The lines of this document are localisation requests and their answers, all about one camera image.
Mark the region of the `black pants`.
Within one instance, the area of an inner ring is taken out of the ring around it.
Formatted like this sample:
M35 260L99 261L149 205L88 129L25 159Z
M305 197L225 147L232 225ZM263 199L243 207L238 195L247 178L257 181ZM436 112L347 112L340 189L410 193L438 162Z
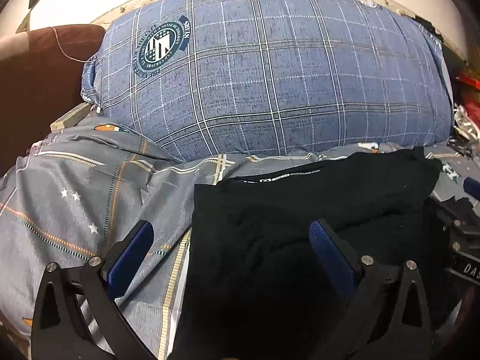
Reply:
M442 164L422 148L356 153L194 188L172 359L310 359L356 286L318 223L359 254L419 267L434 328L459 302L427 241Z

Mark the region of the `white black printed bag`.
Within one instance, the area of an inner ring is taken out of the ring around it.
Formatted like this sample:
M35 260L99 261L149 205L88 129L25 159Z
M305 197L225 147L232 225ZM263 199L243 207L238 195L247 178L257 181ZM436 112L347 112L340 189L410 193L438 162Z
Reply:
M454 129L467 141L479 141L479 127L473 122L462 105L454 107Z

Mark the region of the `red packaging pile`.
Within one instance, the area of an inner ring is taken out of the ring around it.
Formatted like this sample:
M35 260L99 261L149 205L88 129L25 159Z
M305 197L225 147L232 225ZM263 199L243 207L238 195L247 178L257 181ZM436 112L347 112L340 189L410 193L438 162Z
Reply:
M468 107L479 108L479 75L472 72L461 72L456 77L456 83L460 91L460 103Z

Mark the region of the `grey patterned bed sheet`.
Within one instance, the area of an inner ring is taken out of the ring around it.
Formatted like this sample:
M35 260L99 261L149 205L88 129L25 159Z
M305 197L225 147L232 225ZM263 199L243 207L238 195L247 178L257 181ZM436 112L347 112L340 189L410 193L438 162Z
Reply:
M120 312L153 359L171 352L182 313L190 262L194 188L236 177L261 176L356 153L389 154L415 147L368 142L323 152L290 155L212 154L181 163L132 130L89 116L77 126L51 133L1 178L1 312L27 336L46 266L81 267L106 256L140 220L151 223L153 244L125 295ZM466 177L479 181L479 161L465 158L447 143L422 148L442 164L427 205L433 217L427 241L437 249L435 266L452 282L459 302L434 328L428 359L479 357L479 281L446 271L448 234L437 217L437 202L467 197L479 216L479 198L463 188ZM111 352L78 297L95 343Z

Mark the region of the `dark red headboard cushion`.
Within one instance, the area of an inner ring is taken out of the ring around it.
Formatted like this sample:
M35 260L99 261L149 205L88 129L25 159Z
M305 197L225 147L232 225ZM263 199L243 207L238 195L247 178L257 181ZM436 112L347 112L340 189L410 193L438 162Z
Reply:
M83 66L104 34L94 24L71 24L1 38L1 174L81 103Z

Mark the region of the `blue plaid pillow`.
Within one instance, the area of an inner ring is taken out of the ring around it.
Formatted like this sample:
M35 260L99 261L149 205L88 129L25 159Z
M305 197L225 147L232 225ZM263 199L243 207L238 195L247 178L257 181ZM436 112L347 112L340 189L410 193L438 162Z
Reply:
M452 130L439 39L358 0L161 0L111 23L81 96L174 158L432 146Z

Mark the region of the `wooden bed frame edge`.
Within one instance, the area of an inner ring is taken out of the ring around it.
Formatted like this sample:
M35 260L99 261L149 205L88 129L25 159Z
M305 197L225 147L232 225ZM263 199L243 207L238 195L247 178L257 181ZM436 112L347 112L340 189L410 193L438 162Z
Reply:
M50 124L50 131L56 132L70 128L82 121L90 112L91 105L88 102L78 104Z

